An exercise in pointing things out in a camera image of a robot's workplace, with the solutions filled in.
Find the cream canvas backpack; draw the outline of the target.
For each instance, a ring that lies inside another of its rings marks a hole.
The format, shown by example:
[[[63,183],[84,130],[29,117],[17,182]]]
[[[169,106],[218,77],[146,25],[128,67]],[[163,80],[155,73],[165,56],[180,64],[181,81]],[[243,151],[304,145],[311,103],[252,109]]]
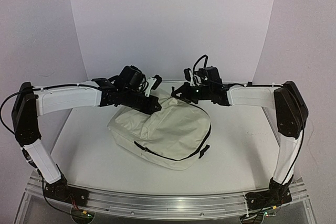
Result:
[[[211,118],[202,108],[158,94],[161,110],[146,115],[122,107],[110,120],[114,141],[132,154],[172,170],[185,170],[210,148]]]

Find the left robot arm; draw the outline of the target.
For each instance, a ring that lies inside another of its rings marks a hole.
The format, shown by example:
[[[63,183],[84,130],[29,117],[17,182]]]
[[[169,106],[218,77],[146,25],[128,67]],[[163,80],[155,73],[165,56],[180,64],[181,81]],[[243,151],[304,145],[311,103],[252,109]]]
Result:
[[[37,86],[24,82],[19,90],[1,102],[4,109],[14,100],[11,110],[12,125],[4,118],[1,124],[15,138],[30,164],[46,181],[59,200],[71,194],[62,171],[54,161],[51,150],[55,141],[44,141],[49,136],[46,120],[58,115],[65,119],[73,109],[120,105],[151,115],[161,109],[158,97],[152,94],[162,82],[159,75],[147,77],[136,66],[125,66],[110,78],[93,78],[85,82]]]

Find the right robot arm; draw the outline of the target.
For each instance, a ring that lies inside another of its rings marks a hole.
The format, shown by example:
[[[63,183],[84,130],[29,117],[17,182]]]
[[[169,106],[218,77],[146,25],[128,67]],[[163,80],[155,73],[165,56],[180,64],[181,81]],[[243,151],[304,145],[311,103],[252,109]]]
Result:
[[[273,109],[280,134],[279,154],[273,181],[290,183],[302,148],[308,107],[293,81],[283,84],[224,83],[216,67],[184,69],[185,82],[171,95],[187,103],[211,101],[221,106],[257,106]]]

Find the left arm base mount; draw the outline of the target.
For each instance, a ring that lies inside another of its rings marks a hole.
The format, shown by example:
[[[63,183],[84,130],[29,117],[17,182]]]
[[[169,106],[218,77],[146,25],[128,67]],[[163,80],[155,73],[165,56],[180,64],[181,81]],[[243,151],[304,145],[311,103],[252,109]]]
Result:
[[[60,180],[52,184],[44,182],[43,196],[48,199],[72,204],[73,208],[79,210],[79,207],[87,205],[89,191],[68,185],[68,181],[63,173],[61,173]]]

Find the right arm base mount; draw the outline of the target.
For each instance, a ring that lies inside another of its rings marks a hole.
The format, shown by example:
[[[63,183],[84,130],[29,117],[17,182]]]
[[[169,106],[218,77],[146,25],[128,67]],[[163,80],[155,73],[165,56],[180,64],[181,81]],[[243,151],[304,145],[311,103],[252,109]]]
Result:
[[[282,204],[290,203],[292,196],[289,190],[293,177],[285,184],[277,183],[270,179],[269,188],[259,192],[249,192],[244,196],[247,201],[248,210],[261,210],[269,207],[280,207]]]

